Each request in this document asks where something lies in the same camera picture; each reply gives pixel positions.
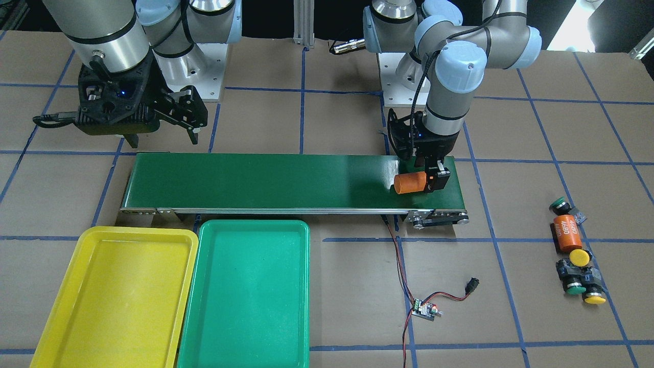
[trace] green bin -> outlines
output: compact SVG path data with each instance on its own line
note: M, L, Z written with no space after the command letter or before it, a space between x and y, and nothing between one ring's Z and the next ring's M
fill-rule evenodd
M212 220L199 231L179 368L309 366L309 227Z

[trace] yellow bin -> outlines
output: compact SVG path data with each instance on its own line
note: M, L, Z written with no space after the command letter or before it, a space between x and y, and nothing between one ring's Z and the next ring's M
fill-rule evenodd
M30 367L170 367L198 238L94 227L80 236Z

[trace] white mounting plate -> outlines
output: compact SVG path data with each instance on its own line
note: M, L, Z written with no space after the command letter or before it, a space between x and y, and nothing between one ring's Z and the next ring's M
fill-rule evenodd
M184 85L169 83L168 87L173 91L179 91L192 84L197 88L204 102L218 102L225 77L229 45L226 43L198 43L198 46L206 55L209 67L205 71L188 77Z
M415 91L406 88L399 77L395 74L400 60L404 56L401 52L384 52L377 54L379 59L379 77L381 78L381 89L384 91L385 107L408 107L411 108ZM427 103L430 83L424 79L416 107L424 107Z

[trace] green conveyor belt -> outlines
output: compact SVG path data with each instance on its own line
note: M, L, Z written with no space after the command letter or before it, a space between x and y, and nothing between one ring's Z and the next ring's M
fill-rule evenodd
M177 213L465 212L452 157L443 190L398 195L395 156L139 153L122 210Z

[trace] yellow lid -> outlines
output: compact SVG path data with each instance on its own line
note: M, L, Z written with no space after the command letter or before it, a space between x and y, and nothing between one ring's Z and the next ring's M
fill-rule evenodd
M587 297L583 301L585 301L588 304L604 304L604 302L606 302L606 299L602 297L598 297L597 295L593 295L592 297Z
M577 267L584 267L591 261L591 256L583 249L575 249L570 252L570 262Z

